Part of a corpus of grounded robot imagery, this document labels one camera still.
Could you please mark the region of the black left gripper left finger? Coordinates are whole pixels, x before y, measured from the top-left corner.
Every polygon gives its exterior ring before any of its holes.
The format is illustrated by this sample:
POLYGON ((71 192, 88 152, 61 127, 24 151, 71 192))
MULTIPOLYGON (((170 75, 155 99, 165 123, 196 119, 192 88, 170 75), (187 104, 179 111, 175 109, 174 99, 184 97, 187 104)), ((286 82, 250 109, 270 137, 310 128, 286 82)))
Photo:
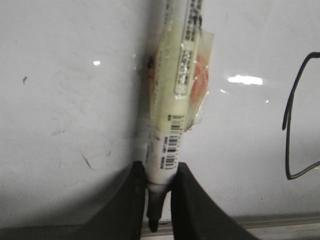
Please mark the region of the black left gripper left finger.
POLYGON ((83 225, 6 228, 2 240, 139 240, 143 224, 146 176, 135 161, 115 194, 83 225))

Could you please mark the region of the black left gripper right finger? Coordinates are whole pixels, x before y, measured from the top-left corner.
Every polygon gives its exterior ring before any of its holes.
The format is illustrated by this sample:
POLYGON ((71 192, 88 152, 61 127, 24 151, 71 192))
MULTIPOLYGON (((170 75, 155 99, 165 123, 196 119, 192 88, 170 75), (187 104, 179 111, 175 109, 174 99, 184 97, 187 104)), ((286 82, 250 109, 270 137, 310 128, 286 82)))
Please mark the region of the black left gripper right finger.
POLYGON ((209 197, 184 162, 171 185, 170 206, 175 240, 257 239, 209 197))

